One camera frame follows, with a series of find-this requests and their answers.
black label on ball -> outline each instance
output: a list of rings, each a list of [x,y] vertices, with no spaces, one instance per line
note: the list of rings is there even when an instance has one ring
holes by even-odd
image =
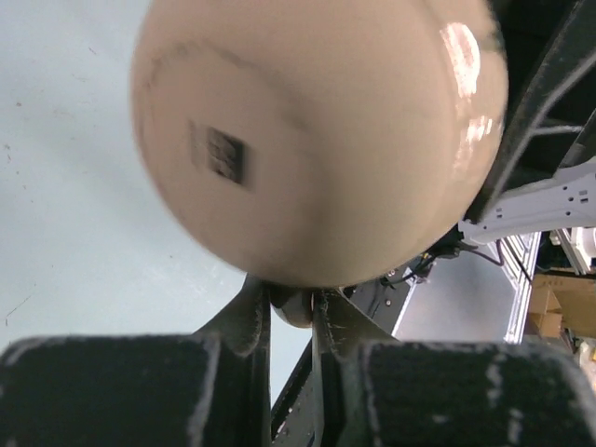
[[[216,174],[237,184],[246,181],[248,146],[238,138],[217,129],[207,130],[208,166]]]

beige ball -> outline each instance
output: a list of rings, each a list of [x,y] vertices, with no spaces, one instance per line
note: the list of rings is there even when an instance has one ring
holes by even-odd
[[[484,0],[155,0],[132,64],[149,174],[259,278],[383,275],[462,218],[508,96]]]

cardboard box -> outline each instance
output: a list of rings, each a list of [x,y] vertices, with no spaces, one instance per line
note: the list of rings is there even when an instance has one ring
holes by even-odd
[[[561,305],[549,285],[532,288],[528,313],[541,336],[561,337],[563,320]]]
[[[536,325],[538,333],[542,337],[561,337],[562,314],[530,314],[530,319]]]
[[[550,289],[559,303],[562,325],[579,337],[596,338],[596,282],[593,279],[563,278],[536,275],[533,282],[535,303],[531,308],[542,310],[545,289]]]

scuff mark on floor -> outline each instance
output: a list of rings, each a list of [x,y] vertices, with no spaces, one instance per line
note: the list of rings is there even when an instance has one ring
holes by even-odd
[[[14,314],[17,310],[19,310],[19,308],[22,305],[24,305],[25,303],[27,303],[31,297],[32,297],[32,295],[29,295],[27,298],[25,298],[23,301],[21,301],[19,305],[17,305],[14,309],[12,309],[10,312],[7,313],[7,315],[4,317],[5,326],[8,327],[8,317],[10,317],[12,314]]]

white floor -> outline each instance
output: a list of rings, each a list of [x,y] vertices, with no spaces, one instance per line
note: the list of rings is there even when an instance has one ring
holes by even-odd
[[[148,3],[0,0],[0,351],[192,332],[241,284],[169,216],[135,153],[128,69]],[[273,331],[276,396],[309,332]]]

